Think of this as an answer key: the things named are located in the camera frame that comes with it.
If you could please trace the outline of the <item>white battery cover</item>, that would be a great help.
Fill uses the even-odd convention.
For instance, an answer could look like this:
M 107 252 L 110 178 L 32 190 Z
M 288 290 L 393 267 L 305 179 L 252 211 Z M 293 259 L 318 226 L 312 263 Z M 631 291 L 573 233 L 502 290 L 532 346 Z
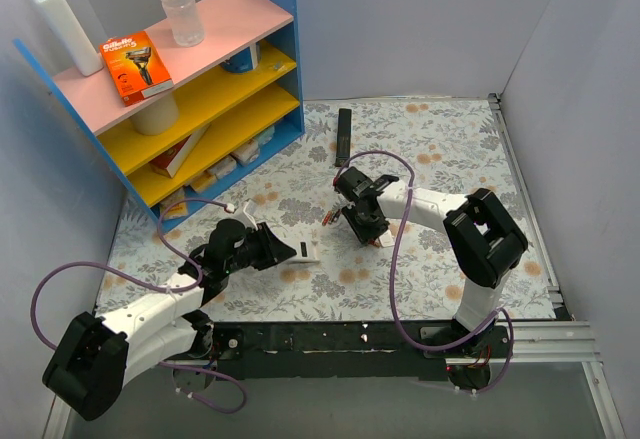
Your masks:
M 391 247 L 394 245 L 394 237 L 390 231 L 386 231 L 378 238 L 381 247 Z

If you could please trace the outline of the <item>red white remote control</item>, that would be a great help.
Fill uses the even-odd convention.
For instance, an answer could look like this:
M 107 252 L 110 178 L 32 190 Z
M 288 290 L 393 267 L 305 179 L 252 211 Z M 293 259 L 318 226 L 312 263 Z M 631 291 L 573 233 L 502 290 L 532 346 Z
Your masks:
M 294 264 L 317 264 L 320 262 L 316 245 L 309 240 L 301 240 L 297 242 L 293 248 L 296 254 L 288 259 L 289 263 Z

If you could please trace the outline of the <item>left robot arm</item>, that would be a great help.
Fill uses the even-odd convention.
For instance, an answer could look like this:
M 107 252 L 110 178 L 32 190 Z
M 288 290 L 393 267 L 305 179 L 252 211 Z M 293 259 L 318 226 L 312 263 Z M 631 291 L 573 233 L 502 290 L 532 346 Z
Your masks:
M 95 420 L 143 372 L 176 355 L 209 354 L 213 325 L 201 308 L 224 290 L 231 274 L 308 258 L 310 251 L 304 241 L 294 246 L 281 241 L 266 223 L 223 219 L 165 284 L 102 316 L 76 316 L 42 382 L 83 419 Z

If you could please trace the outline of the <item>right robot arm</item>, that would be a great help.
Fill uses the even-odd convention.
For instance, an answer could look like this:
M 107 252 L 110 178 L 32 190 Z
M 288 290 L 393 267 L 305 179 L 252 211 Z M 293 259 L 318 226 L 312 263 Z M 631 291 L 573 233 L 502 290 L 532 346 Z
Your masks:
M 338 174 L 333 187 L 349 202 L 342 208 L 342 215 L 360 243 L 380 238 L 391 219 L 400 221 L 389 272 L 389 302 L 401 337 L 413 348 L 430 354 L 456 349 L 471 357 L 486 348 L 487 331 L 499 315 L 507 314 L 499 306 L 506 278 L 529 246 L 524 232 L 495 193 L 480 188 L 470 195 L 445 194 L 388 174 L 373 180 L 355 167 Z M 404 329 L 398 314 L 397 262 L 409 222 L 445 235 L 465 275 L 461 303 L 450 327 L 453 337 L 447 343 L 417 342 Z

